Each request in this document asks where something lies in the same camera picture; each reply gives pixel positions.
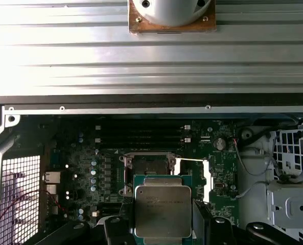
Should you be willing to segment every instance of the cpu socket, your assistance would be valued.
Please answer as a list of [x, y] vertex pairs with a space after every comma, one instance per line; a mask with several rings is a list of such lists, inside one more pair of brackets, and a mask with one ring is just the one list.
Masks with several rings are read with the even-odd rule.
[[177, 155], [171, 152], [131, 152], [120, 156], [124, 163], [124, 188], [119, 194], [133, 196], [134, 175], [170, 175], [174, 173]]

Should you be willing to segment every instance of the motherboard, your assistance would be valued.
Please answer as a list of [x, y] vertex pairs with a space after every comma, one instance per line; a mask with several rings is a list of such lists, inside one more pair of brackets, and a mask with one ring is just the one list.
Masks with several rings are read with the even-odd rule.
[[[93, 227], [133, 196], [134, 176], [171, 175], [176, 158], [207, 159], [214, 178], [209, 209], [239, 225], [235, 136], [229, 120], [69, 118], [54, 138], [48, 170], [62, 174], [57, 195], [68, 210], [64, 218]], [[192, 160], [176, 168], [191, 176], [196, 200], [203, 200], [209, 181], [203, 167]]]

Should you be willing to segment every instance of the black mesh grille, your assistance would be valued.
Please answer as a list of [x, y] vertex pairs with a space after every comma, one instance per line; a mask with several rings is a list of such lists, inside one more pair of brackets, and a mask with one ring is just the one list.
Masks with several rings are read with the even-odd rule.
[[[16, 198], [39, 189], [40, 156], [3, 161], [0, 215]], [[22, 244], [38, 231], [39, 192], [21, 197], [0, 220], [0, 245]]]

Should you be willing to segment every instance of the corrugated metal panel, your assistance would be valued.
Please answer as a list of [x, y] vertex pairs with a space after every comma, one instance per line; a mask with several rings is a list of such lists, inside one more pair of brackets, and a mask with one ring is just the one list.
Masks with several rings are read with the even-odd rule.
[[217, 22], [132, 35], [124, 0], [0, 0], [0, 94], [303, 92], [303, 2], [218, 1]]

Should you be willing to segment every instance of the wooden mounting plate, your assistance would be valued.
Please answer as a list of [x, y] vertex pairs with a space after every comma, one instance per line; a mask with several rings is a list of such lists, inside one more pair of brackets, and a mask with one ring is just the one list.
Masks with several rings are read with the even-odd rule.
[[133, 0], [128, 1], [129, 9], [129, 32], [136, 33], [182, 33], [182, 32], [209, 32], [216, 30], [216, 11], [215, 0], [211, 0], [205, 14], [195, 22], [181, 27], [165, 27], [158, 24], [153, 24], [143, 18], [136, 10]]

